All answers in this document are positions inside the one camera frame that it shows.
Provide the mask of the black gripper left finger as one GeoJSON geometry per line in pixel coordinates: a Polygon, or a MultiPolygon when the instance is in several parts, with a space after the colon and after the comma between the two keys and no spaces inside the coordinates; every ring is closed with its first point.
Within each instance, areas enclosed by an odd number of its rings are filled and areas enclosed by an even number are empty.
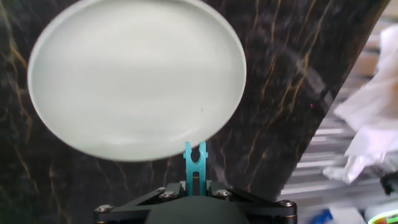
{"type": "Polygon", "coordinates": [[[95,224],[144,224],[156,205],[186,196],[185,183],[159,187],[124,205],[100,205],[94,209],[95,224]]]}

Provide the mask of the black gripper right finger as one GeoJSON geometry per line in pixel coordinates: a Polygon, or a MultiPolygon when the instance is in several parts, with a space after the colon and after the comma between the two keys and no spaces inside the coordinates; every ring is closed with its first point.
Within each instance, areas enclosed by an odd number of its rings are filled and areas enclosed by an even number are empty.
{"type": "Polygon", "coordinates": [[[297,204],[291,200],[268,201],[221,182],[207,186],[207,196],[237,205],[249,224],[297,224],[297,204]]]}

